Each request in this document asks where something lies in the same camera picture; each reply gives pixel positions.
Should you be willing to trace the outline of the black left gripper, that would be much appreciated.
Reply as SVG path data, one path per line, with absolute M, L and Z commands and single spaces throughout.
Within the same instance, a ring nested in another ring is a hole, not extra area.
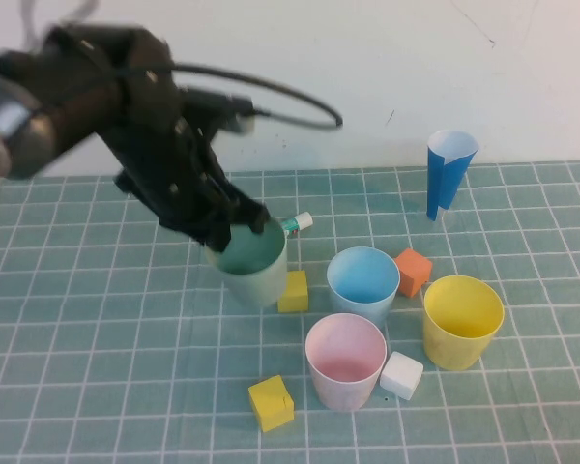
M 255 110 L 249 98 L 182 94 L 142 120 L 125 117 L 111 130 L 111 152 L 122 164 L 115 184 L 133 195 L 159 225 L 181 232 L 213 252 L 231 241 L 231 227 L 257 235 L 271 216 L 226 177 L 211 143 L 218 130 L 233 130 Z

